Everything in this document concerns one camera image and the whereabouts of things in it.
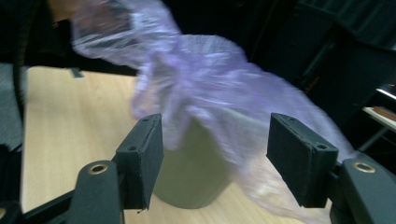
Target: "wooden table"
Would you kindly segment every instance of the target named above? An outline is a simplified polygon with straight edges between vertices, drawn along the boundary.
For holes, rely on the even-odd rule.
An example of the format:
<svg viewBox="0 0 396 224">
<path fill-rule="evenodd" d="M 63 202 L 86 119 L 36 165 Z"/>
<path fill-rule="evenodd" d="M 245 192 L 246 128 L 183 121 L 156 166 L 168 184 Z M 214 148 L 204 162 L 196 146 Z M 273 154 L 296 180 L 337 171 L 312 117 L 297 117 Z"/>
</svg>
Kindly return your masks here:
<svg viewBox="0 0 396 224">
<path fill-rule="evenodd" d="M 111 160 L 134 127 L 131 98 L 135 77 L 34 67 L 28 72 L 21 201 L 24 212 L 75 187 L 78 171 Z M 275 217 L 231 184 L 208 207 L 176 208 L 152 196 L 150 210 L 125 212 L 126 223 L 301 223 Z"/>
</svg>

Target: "plastic bag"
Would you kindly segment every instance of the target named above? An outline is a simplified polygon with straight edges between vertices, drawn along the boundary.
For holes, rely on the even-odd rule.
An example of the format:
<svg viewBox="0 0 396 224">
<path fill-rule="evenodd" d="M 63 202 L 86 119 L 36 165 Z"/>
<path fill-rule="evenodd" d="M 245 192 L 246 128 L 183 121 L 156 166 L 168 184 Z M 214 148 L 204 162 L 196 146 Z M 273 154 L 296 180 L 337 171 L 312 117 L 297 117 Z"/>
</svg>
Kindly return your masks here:
<svg viewBox="0 0 396 224">
<path fill-rule="evenodd" d="M 162 113 L 167 148 L 177 149 L 191 119 L 197 119 L 215 137 L 233 180 L 250 199 L 277 215 L 329 222 L 328 210 L 299 207 L 265 157 L 273 112 L 295 117 L 322 135 L 340 149 L 339 161 L 355 156 L 302 92 L 249 63 L 225 38 L 182 35 L 160 1 L 80 2 L 73 17 L 75 50 L 138 70 L 134 115 Z"/>
</svg>

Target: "translucent plastic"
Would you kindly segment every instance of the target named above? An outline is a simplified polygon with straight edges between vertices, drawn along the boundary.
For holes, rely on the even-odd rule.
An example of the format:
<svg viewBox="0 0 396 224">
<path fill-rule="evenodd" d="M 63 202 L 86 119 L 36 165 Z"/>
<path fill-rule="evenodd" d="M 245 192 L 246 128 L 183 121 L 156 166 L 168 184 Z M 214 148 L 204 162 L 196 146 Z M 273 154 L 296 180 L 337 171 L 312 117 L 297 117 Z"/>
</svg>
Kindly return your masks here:
<svg viewBox="0 0 396 224">
<path fill-rule="evenodd" d="M 219 144 L 230 176 L 265 209 L 306 223 L 329 222 L 329 210 L 298 206 L 266 157 L 270 115 L 286 114 L 340 149 L 355 152 L 328 116 L 289 83 L 249 63 L 233 42 L 183 35 L 157 0 L 81 0 L 73 17 L 74 48 L 90 58 L 138 70 L 133 112 L 163 114 L 163 141 L 177 149 L 191 119 Z"/>
</svg>

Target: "black fabric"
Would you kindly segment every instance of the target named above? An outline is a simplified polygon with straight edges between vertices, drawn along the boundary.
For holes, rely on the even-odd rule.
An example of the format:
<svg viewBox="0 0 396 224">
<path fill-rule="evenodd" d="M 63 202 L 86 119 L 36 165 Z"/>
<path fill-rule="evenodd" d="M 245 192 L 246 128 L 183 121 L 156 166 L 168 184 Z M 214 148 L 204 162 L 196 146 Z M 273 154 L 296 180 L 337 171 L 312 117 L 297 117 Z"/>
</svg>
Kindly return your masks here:
<svg viewBox="0 0 396 224">
<path fill-rule="evenodd" d="M 28 21 L 35 1 L 39 0 L 0 0 L 0 53 L 15 52 L 21 31 Z M 54 29 L 46 1 L 41 1 L 29 35 L 30 50 L 51 53 L 60 52 L 60 44 Z"/>
<path fill-rule="evenodd" d="M 163 0 L 183 34 L 220 35 L 251 60 L 277 33 L 296 0 Z"/>
<path fill-rule="evenodd" d="M 0 145 L 0 202 L 19 201 L 21 188 L 21 152 Z"/>
</svg>

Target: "black cable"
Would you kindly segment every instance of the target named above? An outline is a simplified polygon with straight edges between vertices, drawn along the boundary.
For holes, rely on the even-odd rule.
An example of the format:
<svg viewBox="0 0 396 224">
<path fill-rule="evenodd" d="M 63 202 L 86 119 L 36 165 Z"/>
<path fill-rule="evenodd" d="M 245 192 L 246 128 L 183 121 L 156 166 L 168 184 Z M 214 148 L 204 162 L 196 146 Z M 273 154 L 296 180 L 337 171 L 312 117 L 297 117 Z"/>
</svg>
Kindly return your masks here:
<svg viewBox="0 0 396 224">
<path fill-rule="evenodd" d="M 33 4 L 31 5 L 31 9 L 29 10 L 26 20 L 24 21 L 24 24 L 21 27 L 21 31 L 19 32 L 19 37 L 17 40 L 17 45 L 16 45 L 16 51 L 15 51 L 15 58 L 14 62 L 12 65 L 12 76 L 13 76 L 13 86 L 14 86 L 14 94 L 15 94 L 15 99 L 17 101 L 17 106 L 18 110 L 20 113 L 21 117 L 21 123 L 23 125 L 24 122 L 24 92 L 23 88 L 21 87 L 22 85 L 22 79 L 21 76 L 23 75 L 22 73 L 22 68 L 24 65 L 24 58 L 25 58 L 25 52 L 28 44 L 28 39 L 29 39 L 29 34 L 33 25 L 33 21 L 35 20 L 35 15 L 37 14 L 37 11 L 39 9 L 39 6 L 41 4 L 42 0 L 34 0 Z"/>
</svg>

